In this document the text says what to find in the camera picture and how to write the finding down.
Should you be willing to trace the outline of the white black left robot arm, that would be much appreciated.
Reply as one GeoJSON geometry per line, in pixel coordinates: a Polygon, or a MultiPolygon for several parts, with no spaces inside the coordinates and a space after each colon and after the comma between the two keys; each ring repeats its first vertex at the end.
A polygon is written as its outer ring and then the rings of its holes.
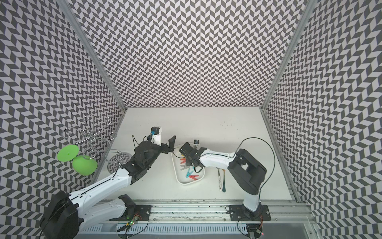
{"type": "Polygon", "coordinates": [[[140,180],[161,153],[174,151],[175,141],[175,136],[167,144],[143,141],[131,159],[110,176],[72,193],[54,194],[40,220],[41,234],[48,239],[73,239],[89,227],[122,217],[134,205],[129,196],[120,195],[108,203],[100,201],[140,180]]]}

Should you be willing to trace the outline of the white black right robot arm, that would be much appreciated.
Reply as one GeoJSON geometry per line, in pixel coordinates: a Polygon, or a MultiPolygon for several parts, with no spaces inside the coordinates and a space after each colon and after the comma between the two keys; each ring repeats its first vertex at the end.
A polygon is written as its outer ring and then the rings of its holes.
{"type": "Polygon", "coordinates": [[[239,149],[233,153],[212,151],[201,147],[196,149],[186,142],[180,149],[191,167],[214,167],[228,170],[242,190],[245,191],[243,207],[256,212],[260,206],[260,191],[267,170],[247,150],[239,149]]]}

